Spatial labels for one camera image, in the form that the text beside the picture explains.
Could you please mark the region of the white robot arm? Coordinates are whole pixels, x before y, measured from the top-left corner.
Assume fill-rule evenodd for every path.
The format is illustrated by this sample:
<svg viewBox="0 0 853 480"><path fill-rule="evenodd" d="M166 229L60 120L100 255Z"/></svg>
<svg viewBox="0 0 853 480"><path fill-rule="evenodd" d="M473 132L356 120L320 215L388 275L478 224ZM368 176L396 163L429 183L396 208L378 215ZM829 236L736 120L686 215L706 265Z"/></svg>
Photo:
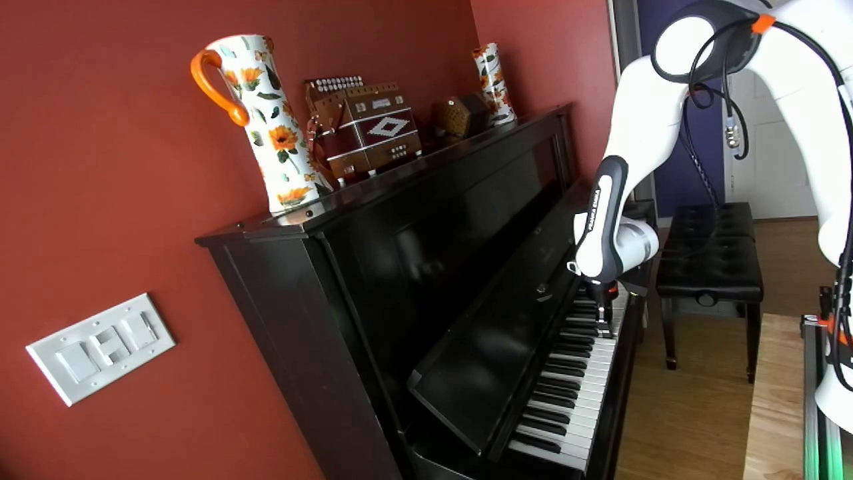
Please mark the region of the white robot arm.
<svg viewBox="0 0 853 480"><path fill-rule="evenodd" d="M616 85L610 132L590 208L576 215L570 269L596 285L652 259L653 231L625 215L629 191L674 148L689 89L736 71L757 73L800 147L820 247L837 265L833 347L817 404L853 428L852 255L853 255L853 0L784 0L766 13L725 0L696 0L665 25L653 51Z"/></svg>

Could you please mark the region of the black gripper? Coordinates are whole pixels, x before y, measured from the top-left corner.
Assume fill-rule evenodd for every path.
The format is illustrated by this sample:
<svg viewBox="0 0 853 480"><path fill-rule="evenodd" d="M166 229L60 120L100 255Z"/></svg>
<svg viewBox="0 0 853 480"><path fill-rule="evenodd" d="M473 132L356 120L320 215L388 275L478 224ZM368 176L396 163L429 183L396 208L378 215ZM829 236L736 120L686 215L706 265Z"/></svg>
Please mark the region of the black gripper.
<svg viewBox="0 0 853 480"><path fill-rule="evenodd" d="M620 281L616 280L592 280L592 299L597 300L597 328L602 336L616 336L614 328L614 299L620 295Z"/></svg>

